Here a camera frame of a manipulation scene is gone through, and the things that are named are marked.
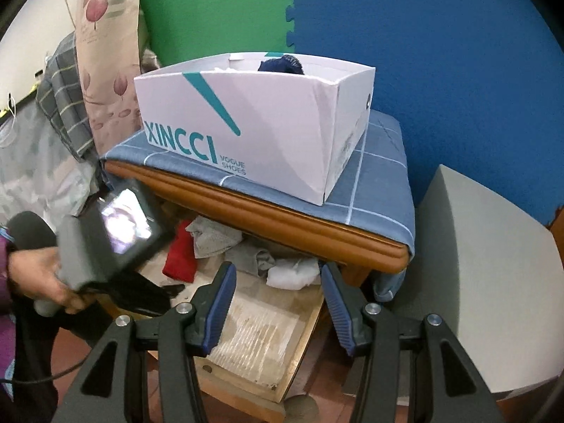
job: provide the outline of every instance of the purple sleeve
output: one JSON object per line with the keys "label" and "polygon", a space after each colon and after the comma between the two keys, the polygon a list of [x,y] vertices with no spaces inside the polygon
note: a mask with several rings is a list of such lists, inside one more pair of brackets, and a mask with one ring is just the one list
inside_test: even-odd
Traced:
{"label": "purple sleeve", "polygon": [[0,235],[0,315],[10,312],[12,299],[8,289],[8,241]]}

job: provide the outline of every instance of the lit screen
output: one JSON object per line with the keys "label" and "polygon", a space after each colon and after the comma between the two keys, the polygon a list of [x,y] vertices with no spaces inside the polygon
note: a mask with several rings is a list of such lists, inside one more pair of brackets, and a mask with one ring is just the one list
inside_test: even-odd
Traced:
{"label": "lit screen", "polygon": [[147,217],[130,189],[124,189],[102,208],[102,218],[114,252],[123,254],[139,240],[151,236]]}

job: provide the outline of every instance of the red cloth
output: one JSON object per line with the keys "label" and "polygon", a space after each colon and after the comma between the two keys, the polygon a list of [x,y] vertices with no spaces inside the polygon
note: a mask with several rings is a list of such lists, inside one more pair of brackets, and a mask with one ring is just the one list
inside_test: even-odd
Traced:
{"label": "red cloth", "polygon": [[186,231],[186,227],[191,222],[191,220],[186,220],[179,224],[176,238],[170,245],[163,268],[163,274],[167,277],[187,283],[194,281],[194,275],[198,268],[194,256],[194,239],[192,234]]}

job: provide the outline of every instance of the blue wall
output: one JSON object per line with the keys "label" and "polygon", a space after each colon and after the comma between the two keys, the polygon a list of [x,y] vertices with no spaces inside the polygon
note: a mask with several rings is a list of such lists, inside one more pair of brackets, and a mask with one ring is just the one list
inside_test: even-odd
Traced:
{"label": "blue wall", "polygon": [[298,53],[377,67],[416,204],[439,164],[542,223],[564,203],[564,54],[529,0],[294,0]]}

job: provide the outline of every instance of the metal screw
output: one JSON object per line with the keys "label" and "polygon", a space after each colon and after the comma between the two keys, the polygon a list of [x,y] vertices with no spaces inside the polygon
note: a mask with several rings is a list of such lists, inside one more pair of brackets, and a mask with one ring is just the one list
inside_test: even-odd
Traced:
{"label": "metal screw", "polygon": [[180,304],[176,306],[176,311],[181,315],[190,313],[190,310],[192,310],[192,304],[190,304],[190,302],[180,302]]}
{"label": "metal screw", "polygon": [[443,322],[443,319],[439,315],[435,315],[435,313],[431,313],[427,316],[427,323],[431,326],[438,326]]}
{"label": "metal screw", "polygon": [[369,315],[378,315],[378,313],[380,313],[380,310],[382,310],[382,307],[378,304],[371,303],[371,304],[366,304],[364,309],[366,310],[366,313],[368,313]]}
{"label": "metal screw", "polygon": [[129,318],[129,315],[120,315],[116,318],[116,324],[119,327],[127,326],[130,322],[131,318]]}

